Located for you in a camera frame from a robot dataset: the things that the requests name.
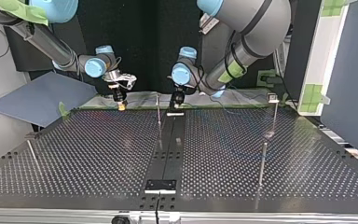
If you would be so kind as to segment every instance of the end effector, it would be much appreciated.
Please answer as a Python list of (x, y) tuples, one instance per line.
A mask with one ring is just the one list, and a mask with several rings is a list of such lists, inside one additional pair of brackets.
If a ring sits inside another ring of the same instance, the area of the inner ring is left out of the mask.
[(125, 110), (127, 91), (130, 91), (135, 85), (136, 76), (122, 73), (118, 69), (121, 58), (116, 57), (111, 46), (100, 46), (95, 51), (96, 56), (80, 55), (77, 58), (78, 62), (70, 63), (69, 66), (53, 63), (57, 69), (62, 71), (80, 69), (80, 72), (84, 72), (90, 77), (101, 77), (112, 90), (113, 99), (118, 103), (119, 110)]
[(182, 47), (179, 52), (179, 58), (172, 69), (172, 80), (175, 85), (181, 87), (189, 87), (203, 91), (212, 97), (220, 97), (225, 86), (213, 88), (208, 80), (207, 75), (201, 67), (196, 66), (197, 50), (191, 47)]

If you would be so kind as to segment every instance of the vertical post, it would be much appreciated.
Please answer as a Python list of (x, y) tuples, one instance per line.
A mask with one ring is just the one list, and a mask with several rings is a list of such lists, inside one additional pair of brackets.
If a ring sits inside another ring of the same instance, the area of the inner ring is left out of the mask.
[(157, 93), (158, 126), (161, 128), (161, 114), (159, 112), (159, 94)]
[(34, 148), (32, 147), (31, 141), (27, 140), (27, 144), (28, 144), (29, 149), (31, 150), (32, 157), (34, 158), (34, 160), (37, 160), (36, 154), (34, 154)]
[(278, 114), (278, 105), (279, 105), (279, 102), (275, 104), (275, 112), (274, 112), (274, 124), (275, 124), (275, 121), (277, 120), (277, 114)]
[(259, 187), (263, 186), (263, 175), (264, 175), (264, 167), (266, 165), (267, 146), (268, 146), (268, 143), (263, 144), (262, 157), (261, 157), (261, 167), (260, 167), (260, 177), (258, 179)]

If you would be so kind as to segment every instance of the blue joint cap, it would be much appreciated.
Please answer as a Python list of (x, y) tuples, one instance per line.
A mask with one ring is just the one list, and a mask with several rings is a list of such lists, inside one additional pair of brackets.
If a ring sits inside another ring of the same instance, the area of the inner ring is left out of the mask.
[(87, 75), (101, 77), (106, 73), (106, 63), (99, 58), (89, 59), (84, 65)]
[(97, 54), (101, 54), (101, 53), (115, 53), (115, 52), (113, 51), (112, 46), (110, 46), (110, 45), (100, 46), (100, 47), (98, 47), (98, 48), (95, 49), (95, 52), (96, 52)]
[(190, 81), (191, 71), (182, 63), (177, 63), (172, 70), (172, 79), (178, 85), (185, 85)]
[(223, 93), (225, 93), (225, 89), (226, 86), (223, 86), (222, 88), (220, 88), (221, 91), (218, 91), (217, 93), (215, 93), (214, 95), (212, 95), (213, 98), (220, 98), (222, 97)]
[(223, 0), (198, 0), (197, 6), (210, 16), (216, 16), (223, 5)]
[(179, 55), (182, 57), (197, 59), (197, 50), (191, 47), (182, 47), (180, 49)]

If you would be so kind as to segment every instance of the green tape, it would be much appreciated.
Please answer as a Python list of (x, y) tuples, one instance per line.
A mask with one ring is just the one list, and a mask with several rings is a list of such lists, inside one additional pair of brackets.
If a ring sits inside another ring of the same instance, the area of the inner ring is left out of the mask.
[(340, 16), (344, 5), (345, 0), (324, 0), (322, 17)]
[(265, 81), (261, 80), (261, 77), (276, 77), (277, 73), (275, 71), (275, 69), (270, 69), (270, 70), (263, 70), (263, 71), (258, 71), (258, 77), (257, 77), (257, 87), (268, 87), (268, 88), (273, 88), (274, 84), (268, 84)]
[(322, 87), (322, 85), (306, 85), (300, 112), (316, 113), (319, 104), (322, 102)]
[(48, 26), (48, 16), (41, 7), (30, 7), (23, 0), (0, 0), (0, 9), (18, 18)]
[(67, 111), (66, 108), (65, 108), (65, 104), (63, 102), (60, 102), (59, 106), (58, 106), (59, 110), (60, 110), (60, 113), (61, 113), (61, 116), (66, 119), (68, 118), (69, 114), (71, 112)]
[[(244, 73), (244, 71), (242, 70), (240, 65), (237, 64), (237, 62), (235, 62), (235, 61), (232, 62), (232, 64), (228, 67), (228, 71), (235, 78), (242, 77), (246, 73), (246, 71)], [(222, 83), (228, 83), (231, 80), (232, 80), (232, 77), (228, 74), (227, 71), (219, 78), (219, 82), (222, 82)]]

